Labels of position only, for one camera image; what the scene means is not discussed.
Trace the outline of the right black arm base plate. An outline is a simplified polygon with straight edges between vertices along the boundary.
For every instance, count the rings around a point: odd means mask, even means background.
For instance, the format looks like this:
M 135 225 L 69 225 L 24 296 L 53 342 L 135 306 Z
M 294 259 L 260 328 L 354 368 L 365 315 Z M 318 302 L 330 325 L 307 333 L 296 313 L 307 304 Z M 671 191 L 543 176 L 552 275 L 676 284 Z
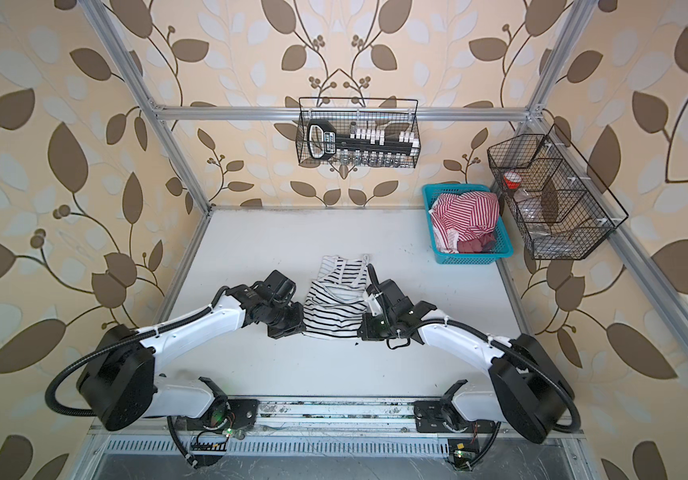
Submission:
M 413 408 L 419 433 L 490 434 L 496 426 L 490 420 L 466 420 L 452 404 L 441 400 L 419 400 L 413 403 Z

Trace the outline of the black white striped tank top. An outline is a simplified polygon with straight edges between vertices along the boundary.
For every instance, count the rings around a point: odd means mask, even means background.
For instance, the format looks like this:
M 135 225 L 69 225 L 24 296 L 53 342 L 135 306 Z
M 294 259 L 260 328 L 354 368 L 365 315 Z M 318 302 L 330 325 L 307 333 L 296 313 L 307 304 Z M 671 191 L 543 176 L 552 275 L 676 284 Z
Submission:
M 356 339 L 368 310 L 365 301 L 370 282 L 370 257 L 347 259 L 339 255 L 322 258 L 317 277 L 303 302 L 303 334 L 308 337 Z

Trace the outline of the red white striped tank top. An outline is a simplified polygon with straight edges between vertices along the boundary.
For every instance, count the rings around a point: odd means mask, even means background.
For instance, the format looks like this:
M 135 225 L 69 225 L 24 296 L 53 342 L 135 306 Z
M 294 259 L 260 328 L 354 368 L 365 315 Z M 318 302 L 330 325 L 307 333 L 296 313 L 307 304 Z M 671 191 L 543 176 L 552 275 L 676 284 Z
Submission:
M 495 194 L 471 191 L 443 193 L 429 210 L 437 249 L 445 254 L 491 253 L 500 218 Z

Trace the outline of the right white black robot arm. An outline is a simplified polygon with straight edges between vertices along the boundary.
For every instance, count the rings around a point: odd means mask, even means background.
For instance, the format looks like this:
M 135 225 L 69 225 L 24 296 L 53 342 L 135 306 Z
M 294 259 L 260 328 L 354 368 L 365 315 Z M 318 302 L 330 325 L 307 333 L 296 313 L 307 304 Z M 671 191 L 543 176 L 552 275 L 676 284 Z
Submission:
M 575 393 L 538 340 L 493 336 L 456 320 L 436 305 L 413 302 L 393 280 L 372 278 L 359 337 L 391 350 L 434 347 L 483 373 L 490 386 L 476 390 L 462 379 L 435 401 L 418 402 L 417 427 L 465 433 L 478 422 L 508 424 L 540 444 L 552 432 L 576 433 L 582 419 Z

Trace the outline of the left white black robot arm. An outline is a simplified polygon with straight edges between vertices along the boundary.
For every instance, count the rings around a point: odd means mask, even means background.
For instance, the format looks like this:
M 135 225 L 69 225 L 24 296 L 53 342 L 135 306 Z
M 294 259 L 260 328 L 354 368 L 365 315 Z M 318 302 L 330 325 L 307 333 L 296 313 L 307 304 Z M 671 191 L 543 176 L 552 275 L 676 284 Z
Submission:
M 295 283 L 277 270 L 253 285 L 222 287 L 206 306 L 151 327 L 114 327 L 102 338 L 102 355 L 87 362 L 76 387 L 109 431 L 142 418 L 185 417 L 210 428 L 228 414 L 227 394 L 210 378 L 170 376 L 166 367 L 207 342 L 253 324 L 271 338 L 304 329 Z

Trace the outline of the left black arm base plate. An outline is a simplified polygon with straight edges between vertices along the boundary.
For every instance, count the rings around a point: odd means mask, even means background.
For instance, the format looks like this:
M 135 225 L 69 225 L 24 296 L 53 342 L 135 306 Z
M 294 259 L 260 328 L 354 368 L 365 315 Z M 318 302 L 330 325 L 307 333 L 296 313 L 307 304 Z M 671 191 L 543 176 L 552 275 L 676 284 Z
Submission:
M 174 425 L 186 431 L 250 430 L 258 418 L 258 399 L 231 398 L 199 418 L 178 417 Z

